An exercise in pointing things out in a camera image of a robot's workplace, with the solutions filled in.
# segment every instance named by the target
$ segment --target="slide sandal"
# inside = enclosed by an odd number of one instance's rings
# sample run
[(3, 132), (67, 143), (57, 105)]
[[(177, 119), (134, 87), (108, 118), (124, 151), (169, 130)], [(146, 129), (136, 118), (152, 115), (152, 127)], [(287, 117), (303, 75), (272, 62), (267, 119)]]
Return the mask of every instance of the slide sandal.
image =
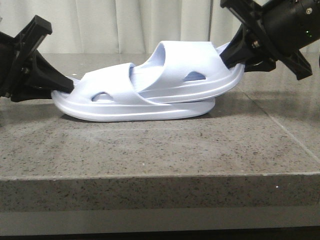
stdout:
[(89, 121), (163, 120), (210, 111), (213, 97), (233, 88), (244, 65), (227, 69), (211, 42), (162, 41), (142, 65), (125, 63), (73, 79), (74, 90), (52, 92), (64, 113)]

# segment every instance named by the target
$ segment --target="curtain fold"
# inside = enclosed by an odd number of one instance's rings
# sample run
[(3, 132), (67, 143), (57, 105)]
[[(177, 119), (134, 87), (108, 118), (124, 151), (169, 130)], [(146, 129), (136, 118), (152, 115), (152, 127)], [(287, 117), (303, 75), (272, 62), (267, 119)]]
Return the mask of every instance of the curtain fold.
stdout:
[[(0, 31), (15, 36), (34, 15), (52, 23), (42, 53), (152, 53), (162, 40), (220, 46), (240, 26), (220, 0), (0, 0)], [(303, 49), (319, 50), (319, 41)]]

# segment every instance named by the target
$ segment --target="granite slab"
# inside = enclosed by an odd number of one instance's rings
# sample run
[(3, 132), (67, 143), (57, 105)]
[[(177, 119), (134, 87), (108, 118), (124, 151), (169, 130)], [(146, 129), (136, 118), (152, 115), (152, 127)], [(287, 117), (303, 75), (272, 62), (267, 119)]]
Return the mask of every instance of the granite slab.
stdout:
[[(45, 54), (67, 76), (146, 54)], [(246, 73), (199, 117), (98, 123), (0, 99), (0, 212), (320, 204), (320, 75)]]

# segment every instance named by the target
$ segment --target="background wall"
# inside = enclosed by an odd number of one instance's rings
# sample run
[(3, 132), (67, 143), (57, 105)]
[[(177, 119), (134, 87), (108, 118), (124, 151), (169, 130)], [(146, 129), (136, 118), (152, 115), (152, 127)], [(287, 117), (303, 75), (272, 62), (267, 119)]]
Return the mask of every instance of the background wall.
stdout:
[(42, 53), (152, 53), (161, 40), (220, 46), (240, 25), (220, 0), (0, 0), (0, 31), (15, 36), (36, 14), (53, 28)]

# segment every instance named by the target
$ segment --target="black bracket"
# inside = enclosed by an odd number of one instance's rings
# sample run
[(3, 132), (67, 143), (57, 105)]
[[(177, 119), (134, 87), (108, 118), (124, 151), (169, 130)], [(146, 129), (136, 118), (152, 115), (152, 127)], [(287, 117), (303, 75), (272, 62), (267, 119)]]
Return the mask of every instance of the black bracket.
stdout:
[(51, 90), (70, 93), (72, 80), (52, 67), (37, 51), (51, 23), (39, 16), (16, 36), (0, 32), (0, 97), (13, 102), (51, 99)]
[[(222, 60), (229, 68), (237, 63), (245, 63), (246, 72), (272, 71), (276, 68), (276, 61), (280, 60), (298, 80), (312, 75), (311, 66), (299, 49), (319, 39), (320, 14), (316, 12), (319, 11), (319, 2), (271, 0), (260, 6), (253, 0), (221, 0), (221, 7), (228, 8), (242, 22), (235, 37), (221, 53)], [(313, 15), (306, 13), (307, 4), (313, 7)], [(311, 29), (315, 29), (313, 36), (310, 31), (304, 30), (310, 25)], [(288, 28), (292, 37), (279, 34), (288, 32)], [(292, 42), (296, 45), (285, 45)]]

